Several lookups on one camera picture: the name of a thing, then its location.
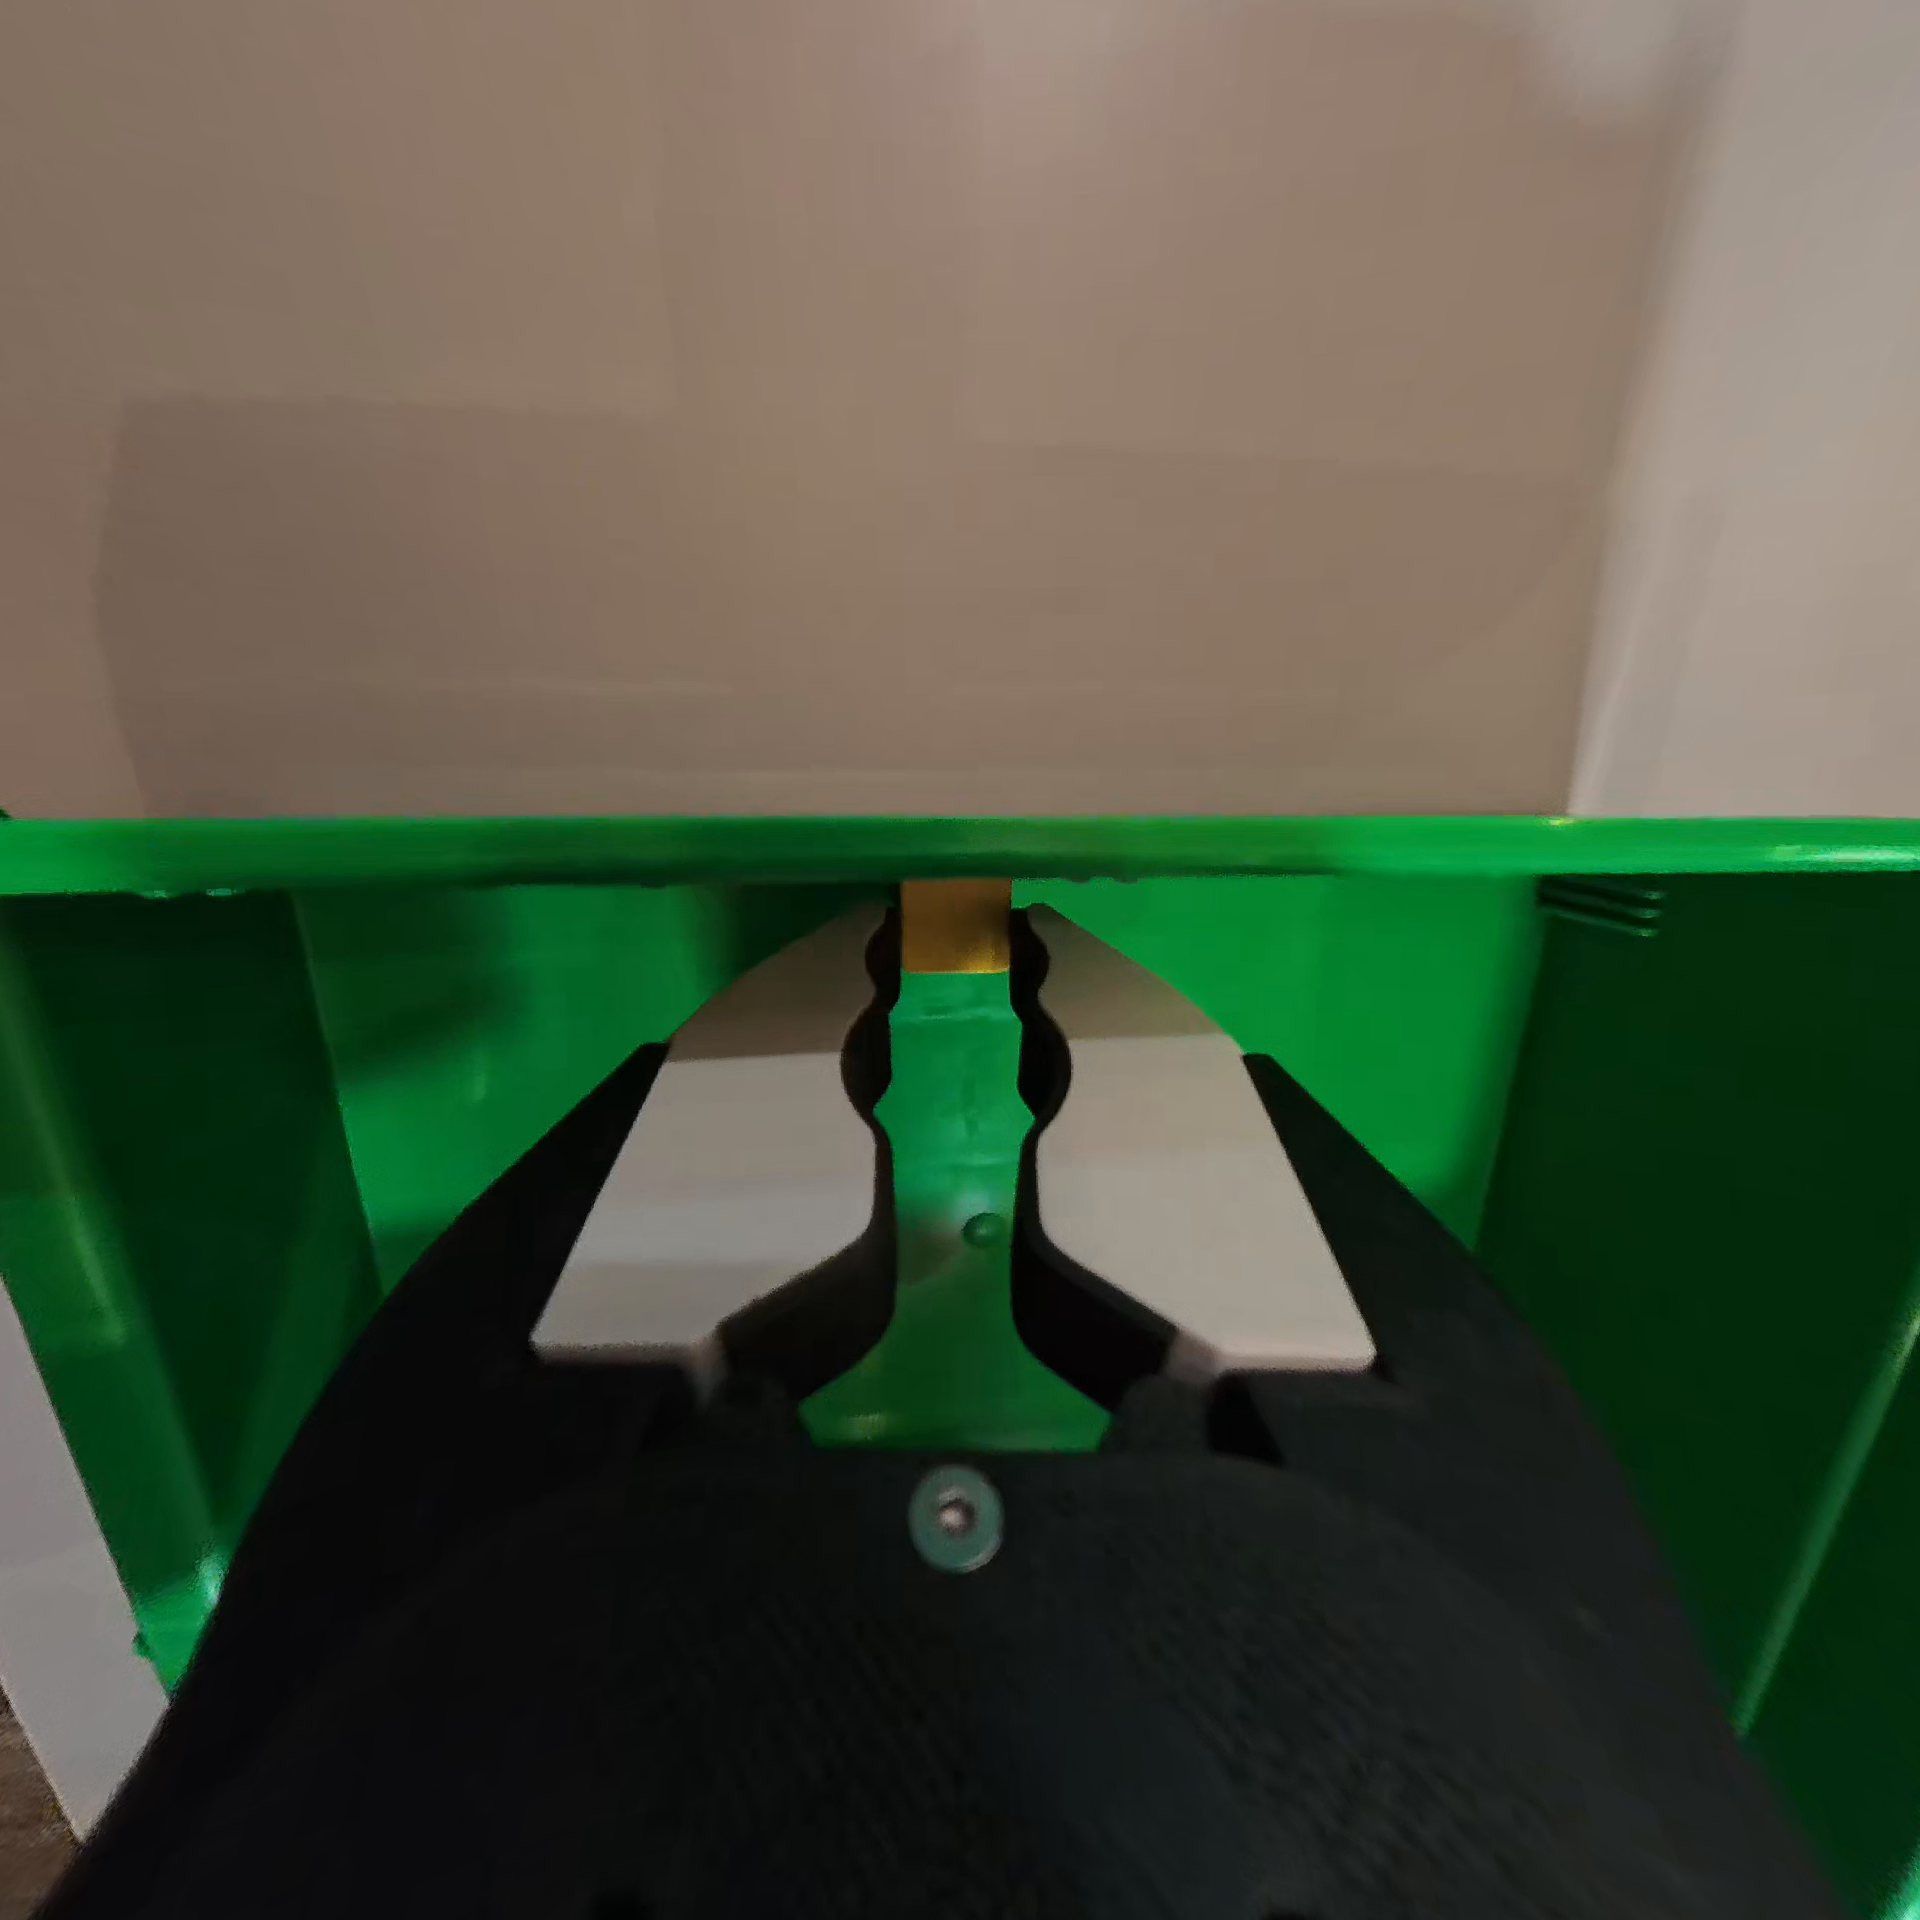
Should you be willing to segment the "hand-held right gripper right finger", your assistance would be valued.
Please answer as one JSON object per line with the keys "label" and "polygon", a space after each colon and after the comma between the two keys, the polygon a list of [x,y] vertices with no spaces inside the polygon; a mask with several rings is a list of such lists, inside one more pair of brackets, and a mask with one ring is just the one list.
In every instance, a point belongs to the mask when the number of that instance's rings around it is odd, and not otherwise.
{"label": "hand-held right gripper right finger", "polygon": [[1231,1036],[1051,905],[1013,958],[1021,1345],[1098,1406],[1155,1377],[1365,1373],[1374,1334]]}

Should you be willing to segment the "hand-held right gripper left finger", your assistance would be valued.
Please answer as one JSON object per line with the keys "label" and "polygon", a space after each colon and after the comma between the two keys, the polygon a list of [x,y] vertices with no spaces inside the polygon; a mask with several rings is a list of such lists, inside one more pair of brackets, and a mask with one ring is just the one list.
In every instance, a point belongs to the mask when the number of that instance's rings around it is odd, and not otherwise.
{"label": "hand-held right gripper left finger", "polygon": [[897,1311],[886,910],[757,962],[666,1044],[534,1326],[549,1359],[670,1364],[799,1402]]}

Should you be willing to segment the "small yellow cube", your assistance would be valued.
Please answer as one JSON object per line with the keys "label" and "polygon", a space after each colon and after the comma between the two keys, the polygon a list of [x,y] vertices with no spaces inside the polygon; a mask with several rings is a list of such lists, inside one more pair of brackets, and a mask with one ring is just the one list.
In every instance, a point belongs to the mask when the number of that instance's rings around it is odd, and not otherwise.
{"label": "small yellow cube", "polygon": [[950,877],[898,882],[906,975],[994,975],[1013,966],[1013,882]]}

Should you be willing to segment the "green plastic bin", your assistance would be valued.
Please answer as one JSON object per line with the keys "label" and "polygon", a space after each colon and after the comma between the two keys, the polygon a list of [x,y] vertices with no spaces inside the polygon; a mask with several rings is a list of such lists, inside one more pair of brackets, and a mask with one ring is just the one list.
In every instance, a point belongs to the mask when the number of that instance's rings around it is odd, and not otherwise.
{"label": "green plastic bin", "polygon": [[[1021,1345],[950,877],[1231,1036],[1365,1373]],[[855,905],[881,1345],[539,1355]],[[1915,822],[5,820],[5,1284],[5,1619],[133,1633],[100,1761],[5,1653],[39,1915],[1915,1915]]]}

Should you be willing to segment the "grey desk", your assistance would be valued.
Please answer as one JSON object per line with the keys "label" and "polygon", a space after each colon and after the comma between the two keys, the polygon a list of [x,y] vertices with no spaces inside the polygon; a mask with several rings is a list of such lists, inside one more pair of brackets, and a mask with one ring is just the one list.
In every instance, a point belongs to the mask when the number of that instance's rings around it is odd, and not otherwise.
{"label": "grey desk", "polygon": [[5,820],[1915,822],[1915,5],[2,66]]}

